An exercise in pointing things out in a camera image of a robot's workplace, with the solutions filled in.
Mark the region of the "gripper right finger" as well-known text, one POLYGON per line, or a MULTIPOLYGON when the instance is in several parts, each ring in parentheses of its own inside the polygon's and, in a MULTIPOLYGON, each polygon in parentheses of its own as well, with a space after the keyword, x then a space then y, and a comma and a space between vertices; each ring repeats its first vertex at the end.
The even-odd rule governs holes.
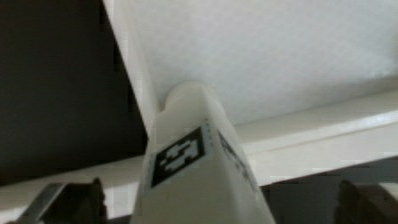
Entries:
POLYGON ((398 200, 378 184, 341 181, 334 224, 398 224, 398 200))

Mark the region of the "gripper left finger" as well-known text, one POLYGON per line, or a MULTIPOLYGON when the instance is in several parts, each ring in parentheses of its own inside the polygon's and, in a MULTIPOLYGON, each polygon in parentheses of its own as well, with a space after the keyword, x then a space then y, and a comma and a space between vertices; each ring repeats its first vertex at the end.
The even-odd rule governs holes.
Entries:
POLYGON ((88 183, 51 183, 28 205, 16 224, 106 224, 99 179, 88 183))

